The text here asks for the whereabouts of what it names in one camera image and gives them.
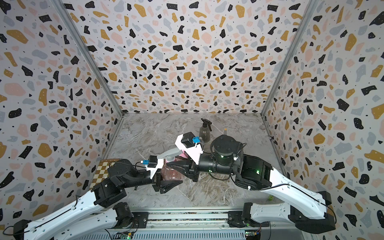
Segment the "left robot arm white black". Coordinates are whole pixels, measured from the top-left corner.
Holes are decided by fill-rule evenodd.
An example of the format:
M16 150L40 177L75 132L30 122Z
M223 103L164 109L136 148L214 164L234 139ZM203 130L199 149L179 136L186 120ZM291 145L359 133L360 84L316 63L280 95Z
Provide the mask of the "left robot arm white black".
M139 220L122 200L127 188L151 185L160 194L182 184L165 181L159 167L137 169L127 159L108 168L108 177L83 196L39 220L20 220L13 226L16 240L72 240L98 229L138 227Z

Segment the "smoky grey spray bottle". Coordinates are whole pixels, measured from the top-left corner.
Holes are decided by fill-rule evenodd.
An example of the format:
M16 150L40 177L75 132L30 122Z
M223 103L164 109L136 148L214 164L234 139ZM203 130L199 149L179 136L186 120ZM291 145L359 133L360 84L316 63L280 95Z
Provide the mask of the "smoky grey spray bottle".
M211 139L211 126L208 125L208 124L203 124L201 127L200 127L200 131L199 131L199 137L202 138L202 141L204 143L208 143Z

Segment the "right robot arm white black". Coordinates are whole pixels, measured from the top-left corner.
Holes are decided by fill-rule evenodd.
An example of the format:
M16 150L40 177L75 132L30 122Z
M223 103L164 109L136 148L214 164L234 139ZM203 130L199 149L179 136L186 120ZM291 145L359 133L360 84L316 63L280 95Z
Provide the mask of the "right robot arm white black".
M330 193L313 192L291 181L268 162L244 154L245 143L228 135L221 135L203 150L203 141L187 133L178 136L177 148L185 157L167 163L185 177L197 182L201 172L227 175L237 187L250 192L261 192L282 200L280 204L261 205L244 203L238 214L229 214L231 227L259 227L265 222L292 223L303 232L322 234L335 230L336 217L328 211L332 203Z

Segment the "pink spray nozzle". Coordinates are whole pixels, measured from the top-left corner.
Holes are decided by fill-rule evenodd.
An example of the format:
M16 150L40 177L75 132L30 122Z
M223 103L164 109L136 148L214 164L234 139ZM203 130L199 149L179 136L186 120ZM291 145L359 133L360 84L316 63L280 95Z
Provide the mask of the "pink spray nozzle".
M158 160L163 160L166 163L173 162L175 160L176 156L180 156L183 154L183 150L179 150L178 148L173 148L168 151L165 151L164 153L157 156Z

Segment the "pink spray bottle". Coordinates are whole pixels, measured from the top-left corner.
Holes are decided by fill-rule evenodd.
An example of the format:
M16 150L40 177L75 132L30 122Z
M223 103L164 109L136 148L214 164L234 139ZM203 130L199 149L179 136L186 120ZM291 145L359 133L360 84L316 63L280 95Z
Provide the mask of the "pink spray bottle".
M167 166L166 160L164 160L161 175L164 181L181 181L183 179L183 175L181 173Z

